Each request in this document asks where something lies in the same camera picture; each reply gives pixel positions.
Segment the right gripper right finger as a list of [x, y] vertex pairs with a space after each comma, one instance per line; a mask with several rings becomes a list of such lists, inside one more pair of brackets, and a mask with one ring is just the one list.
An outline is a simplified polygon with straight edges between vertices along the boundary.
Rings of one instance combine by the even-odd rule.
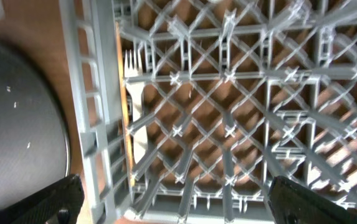
[[279, 224], [357, 223], [356, 214], [281, 175], [272, 181], [268, 204]]

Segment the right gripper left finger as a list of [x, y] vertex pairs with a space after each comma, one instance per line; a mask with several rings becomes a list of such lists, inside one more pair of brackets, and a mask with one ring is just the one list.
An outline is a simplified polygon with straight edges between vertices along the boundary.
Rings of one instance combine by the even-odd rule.
[[76, 223], [84, 201], [82, 181], [70, 174], [0, 211], [0, 223]]

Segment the white plastic fork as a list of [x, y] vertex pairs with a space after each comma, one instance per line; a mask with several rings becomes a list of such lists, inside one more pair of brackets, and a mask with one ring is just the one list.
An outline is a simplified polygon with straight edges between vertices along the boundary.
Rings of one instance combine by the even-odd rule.
[[[124, 77], [133, 78], [143, 75], [142, 61], [139, 51], [126, 51], [125, 52], [125, 63], [124, 63]], [[142, 104], [142, 93], [145, 84], [143, 82], [129, 83], [126, 84], [126, 89], [128, 90], [131, 101], [132, 101], [132, 117], [133, 121], [137, 121], [142, 116], [143, 104]], [[145, 126], [142, 126], [133, 135], [133, 156], [135, 163], [139, 163], [142, 157], [145, 155], [148, 149], [148, 135]]]

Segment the wooden chopstick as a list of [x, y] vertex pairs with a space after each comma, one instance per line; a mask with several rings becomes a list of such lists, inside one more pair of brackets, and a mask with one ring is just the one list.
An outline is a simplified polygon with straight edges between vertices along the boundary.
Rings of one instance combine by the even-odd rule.
[[122, 110], [122, 129], [125, 145], [126, 155], [126, 169], [128, 175], [128, 184], [130, 187], [135, 185], [135, 178], [132, 176], [131, 171], [133, 168], [133, 148], [131, 143], [131, 135], [128, 132], [129, 114], [126, 88], [124, 86], [124, 63], [123, 52], [121, 47], [120, 28], [118, 22], [115, 23], [116, 45], [117, 45], [117, 60], [118, 60], [118, 80], [120, 86], [121, 110]]

